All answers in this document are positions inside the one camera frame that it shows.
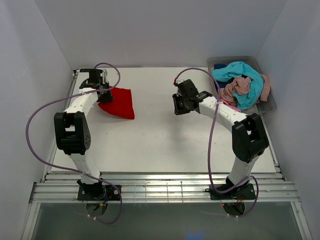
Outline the red t shirt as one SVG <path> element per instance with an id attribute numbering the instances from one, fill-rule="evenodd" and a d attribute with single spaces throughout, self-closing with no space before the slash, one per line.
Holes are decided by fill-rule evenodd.
<path id="1" fill-rule="evenodd" d="M 110 91 L 113 96 L 111 102 L 98 103 L 104 112 L 128 120 L 135 119 L 132 91 L 126 88 L 115 87 Z"/>

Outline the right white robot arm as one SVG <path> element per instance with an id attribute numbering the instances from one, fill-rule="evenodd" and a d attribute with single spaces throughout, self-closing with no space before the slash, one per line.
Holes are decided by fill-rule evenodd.
<path id="1" fill-rule="evenodd" d="M 174 86 L 177 88 L 172 96 L 175 115 L 195 111 L 212 118 L 214 123 L 231 133 L 235 155 L 232 169 L 225 184 L 211 185 L 209 190 L 219 197 L 237 199 L 247 188 L 256 161 L 270 145 L 261 117 L 256 113 L 247 115 L 236 111 L 207 91 L 199 92 L 191 79 L 180 80 Z"/>

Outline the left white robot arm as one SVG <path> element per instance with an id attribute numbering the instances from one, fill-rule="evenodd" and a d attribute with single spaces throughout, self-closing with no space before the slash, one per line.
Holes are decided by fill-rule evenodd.
<path id="1" fill-rule="evenodd" d="M 77 181 L 85 194 L 100 200 L 106 195 L 106 187 L 98 181 L 101 172 L 90 156 L 91 134 L 87 123 L 87 115 L 95 103 L 108 103 L 113 100 L 107 80 L 107 70 L 88 68 L 81 69 L 88 73 L 79 86 L 79 96 L 63 112 L 54 115 L 54 130 L 56 145 L 74 163 L 80 171 L 81 179 Z"/>

